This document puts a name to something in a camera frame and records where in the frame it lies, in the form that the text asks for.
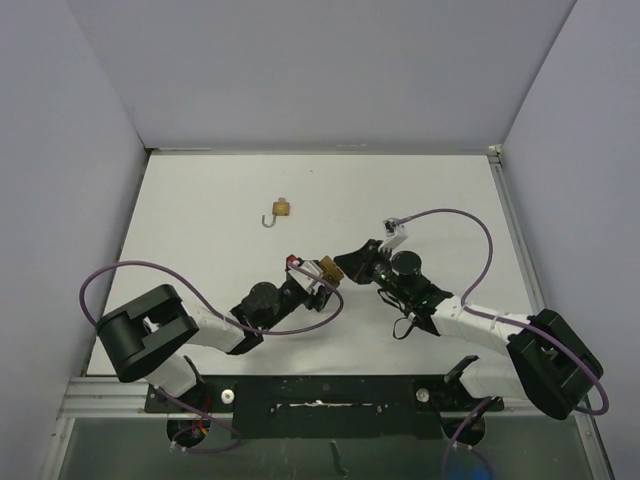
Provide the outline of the aluminium right side rail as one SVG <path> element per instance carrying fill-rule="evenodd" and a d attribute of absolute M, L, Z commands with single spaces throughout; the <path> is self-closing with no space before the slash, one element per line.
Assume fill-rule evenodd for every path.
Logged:
<path fill-rule="evenodd" d="M 495 144 L 489 146 L 487 150 L 487 158 L 497 188 L 498 196 L 500 198 L 502 210 L 506 218 L 511 241 L 514 246 L 529 302 L 535 310 L 541 310 L 545 307 L 544 296 L 540 288 L 532 257 L 517 218 L 515 206 L 504 175 L 502 145 Z"/>

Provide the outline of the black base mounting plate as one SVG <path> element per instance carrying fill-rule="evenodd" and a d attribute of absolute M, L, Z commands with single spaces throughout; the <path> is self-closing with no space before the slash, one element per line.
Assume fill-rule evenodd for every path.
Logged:
<path fill-rule="evenodd" d="M 149 388 L 144 405 L 167 415 L 167 437 L 180 449 L 208 454 L 247 440 L 439 440 L 469 412 L 477 416 L 461 438 L 475 445 L 482 415 L 503 408 L 501 398 L 483 405 L 444 375 L 206 375 L 176 402 Z"/>

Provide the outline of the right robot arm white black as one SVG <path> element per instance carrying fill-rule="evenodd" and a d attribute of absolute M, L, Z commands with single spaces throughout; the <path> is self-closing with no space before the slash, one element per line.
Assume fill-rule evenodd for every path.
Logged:
<path fill-rule="evenodd" d="M 354 283 L 377 285 L 379 295 L 402 312 L 410 331 L 459 338 L 511 362 L 485 367 L 473 361 L 445 384 L 452 406 L 466 409 L 484 397 L 520 398 L 563 420 L 602 378 L 600 362 L 557 312 L 509 317 L 470 306 L 425 277 L 418 254 L 392 253 L 381 245 L 369 240 L 334 261 Z"/>

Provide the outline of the aluminium rail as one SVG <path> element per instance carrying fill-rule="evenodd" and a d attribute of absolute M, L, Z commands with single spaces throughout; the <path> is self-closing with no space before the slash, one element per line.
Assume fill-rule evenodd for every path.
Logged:
<path fill-rule="evenodd" d="M 502 210 L 506 218 L 511 241 L 514 246 L 529 302 L 535 310 L 541 310 L 545 307 L 544 296 L 540 288 L 532 257 L 517 218 L 515 206 L 504 175 L 502 145 L 495 144 L 489 146 L 487 150 L 487 158 L 497 188 L 498 196 L 500 198 Z"/>
<path fill-rule="evenodd" d="M 145 415 L 148 385 L 116 377 L 76 377 L 67 384 L 59 418 L 137 418 Z"/>

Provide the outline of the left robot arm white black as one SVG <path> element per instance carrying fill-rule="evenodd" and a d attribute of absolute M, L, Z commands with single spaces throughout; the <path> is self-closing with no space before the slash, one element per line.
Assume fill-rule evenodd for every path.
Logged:
<path fill-rule="evenodd" d="M 193 363 L 177 351 L 186 344 L 243 355 L 273 335 L 277 324 L 300 307 L 320 312 L 337 291 L 343 273 L 329 257 L 286 259 L 277 287 L 254 285 L 227 314 L 209 305 L 187 307 L 169 284 L 155 287 L 95 323 L 97 335 L 120 382 L 140 379 L 159 386 L 180 410 L 200 405 L 204 387 Z"/>

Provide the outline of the aluminium front rail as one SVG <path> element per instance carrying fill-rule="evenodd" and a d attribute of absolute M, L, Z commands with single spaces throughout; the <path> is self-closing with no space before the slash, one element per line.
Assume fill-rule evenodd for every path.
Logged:
<path fill-rule="evenodd" d="M 67 384 L 59 418 L 137 418 L 145 415 L 148 385 L 116 377 L 76 377 Z"/>

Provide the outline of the small brass padlock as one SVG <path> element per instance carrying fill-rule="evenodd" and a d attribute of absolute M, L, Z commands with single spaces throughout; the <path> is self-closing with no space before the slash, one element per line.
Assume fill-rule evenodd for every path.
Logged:
<path fill-rule="evenodd" d="M 278 198 L 273 204 L 271 209 L 271 216 L 267 217 L 263 215 L 261 217 L 261 224 L 265 228 L 272 228 L 279 217 L 286 217 L 290 215 L 291 205 L 284 197 Z"/>

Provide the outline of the large brass padlock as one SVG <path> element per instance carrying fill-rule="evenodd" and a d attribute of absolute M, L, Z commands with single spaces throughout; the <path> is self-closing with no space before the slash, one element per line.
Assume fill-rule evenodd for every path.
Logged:
<path fill-rule="evenodd" d="M 324 256 L 318 261 L 322 270 L 322 278 L 333 287 L 338 287 L 344 278 L 344 273 L 329 256 Z"/>

